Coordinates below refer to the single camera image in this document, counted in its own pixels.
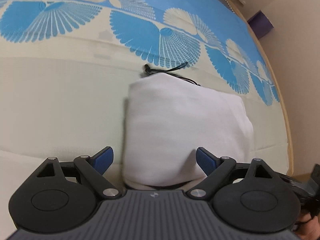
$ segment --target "blue and white fan pattern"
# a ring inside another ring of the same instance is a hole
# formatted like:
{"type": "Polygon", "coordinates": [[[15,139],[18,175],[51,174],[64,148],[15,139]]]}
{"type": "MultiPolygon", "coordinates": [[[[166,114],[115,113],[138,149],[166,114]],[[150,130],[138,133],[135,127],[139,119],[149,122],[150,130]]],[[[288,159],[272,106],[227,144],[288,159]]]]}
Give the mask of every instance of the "blue and white fan pattern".
{"type": "MultiPolygon", "coordinates": [[[[0,0],[0,9],[8,0],[0,0]]],[[[225,47],[205,22],[180,8],[169,8],[159,28],[152,6],[144,0],[12,0],[0,18],[0,35],[10,42],[36,42],[70,33],[92,21],[103,9],[114,8],[110,25],[115,37],[142,60],[173,68],[187,67],[199,60],[201,43],[213,67],[237,93],[253,85],[266,105],[279,102],[276,88],[265,64],[252,63],[244,50],[231,39],[225,47]]]]}

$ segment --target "blue gripper pad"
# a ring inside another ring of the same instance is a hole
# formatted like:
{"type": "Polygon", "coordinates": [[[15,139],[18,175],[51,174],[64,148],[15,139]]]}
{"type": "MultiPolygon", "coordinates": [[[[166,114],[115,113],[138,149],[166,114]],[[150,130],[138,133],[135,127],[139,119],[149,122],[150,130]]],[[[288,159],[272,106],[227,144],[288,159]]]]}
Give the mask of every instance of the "blue gripper pad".
{"type": "Polygon", "coordinates": [[[207,176],[209,176],[220,165],[220,159],[203,147],[199,147],[197,149],[196,161],[207,176]]]}
{"type": "Polygon", "coordinates": [[[92,156],[89,163],[97,172],[103,175],[113,163],[113,149],[110,146],[105,147],[92,156]]]}

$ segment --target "logo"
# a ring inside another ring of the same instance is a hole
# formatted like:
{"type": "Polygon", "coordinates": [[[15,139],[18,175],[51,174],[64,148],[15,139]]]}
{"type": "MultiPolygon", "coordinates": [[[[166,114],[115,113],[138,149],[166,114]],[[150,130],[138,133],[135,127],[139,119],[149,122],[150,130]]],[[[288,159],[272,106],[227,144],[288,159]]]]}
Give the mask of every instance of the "logo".
{"type": "Polygon", "coordinates": [[[158,193],[156,193],[156,192],[154,192],[154,193],[150,194],[150,196],[151,196],[151,197],[153,197],[153,198],[156,198],[156,197],[158,197],[158,196],[159,196],[159,194],[158,194],[158,193]]]}

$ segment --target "cable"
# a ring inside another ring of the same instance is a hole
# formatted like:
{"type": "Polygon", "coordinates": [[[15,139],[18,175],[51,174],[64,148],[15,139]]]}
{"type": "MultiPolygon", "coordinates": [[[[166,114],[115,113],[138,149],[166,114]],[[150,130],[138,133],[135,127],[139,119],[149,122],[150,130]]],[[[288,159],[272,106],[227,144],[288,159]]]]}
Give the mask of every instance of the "cable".
{"type": "Polygon", "coordinates": [[[143,67],[144,67],[144,73],[145,73],[147,76],[151,76],[151,75],[156,74],[156,73],[166,73],[166,74],[171,75],[171,76],[173,76],[173,77],[177,77],[177,78],[180,78],[180,79],[182,79],[182,80],[184,80],[184,81],[187,81],[187,82],[189,82],[189,83],[191,83],[191,84],[200,86],[199,84],[197,84],[197,83],[196,83],[194,80],[192,80],[192,79],[182,77],[182,76],[177,75],[177,74],[175,74],[175,73],[170,73],[171,71],[175,71],[175,70],[179,70],[179,69],[185,68],[187,65],[188,65],[188,62],[184,62],[184,63],[180,64],[180,65],[177,66],[177,67],[174,67],[174,68],[171,68],[171,69],[167,69],[167,70],[150,68],[148,64],[145,64],[143,67]]]}

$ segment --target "wooden bed frame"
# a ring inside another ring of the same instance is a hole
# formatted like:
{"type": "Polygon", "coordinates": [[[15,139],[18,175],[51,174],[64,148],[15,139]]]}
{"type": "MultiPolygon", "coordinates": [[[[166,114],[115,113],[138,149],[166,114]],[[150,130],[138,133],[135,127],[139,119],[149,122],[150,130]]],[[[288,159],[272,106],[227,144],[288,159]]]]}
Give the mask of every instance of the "wooden bed frame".
{"type": "Polygon", "coordinates": [[[289,160],[289,169],[288,169],[287,175],[292,176],[294,165],[293,165],[293,149],[292,149],[292,138],[291,138],[291,132],[290,132],[290,125],[289,125],[289,119],[288,119],[288,115],[287,115],[287,110],[285,109],[284,101],[283,101],[283,98],[282,98],[281,91],[279,89],[279,85],[278,85],[277,79],[276,79],[275,74],[274,74],[274,72],[272,70],[272,67],[270,65],[270,62],[268,60],[267,55],[265,54],[265,52],[264,52],[264,50],[263,50],[258,38],[254,34],[253,30],[250,28],[247,20],[244,18],[244,16],[240,12],[240,10],[236,7],[236,5],[231,0],[228,0],[228,2],[230,4],[230,6],[232,7],[232,9],[234,10],[234,12],[247,24],[249,33],[252,36],[254,42],[256,43],[256,45],[257,45],[257,47],[259,49],[259,52],[262,55],[262,57],[263,57],[263,59],[264,59],[264,61],[266,63],[266,66],[268,67],[268,69],[270,70],[270,73],[272,75],[274,84],[275,84],[277,92],[278,92],[278,96],[279,96],[279,100],[280,100],[280,104],[281,104],[281,108],[282,108],[282,112],[283,112],[283,116],[284,116],[285,128],[286,128],[286,131],[287,131],[288,160],[289,160]]]}

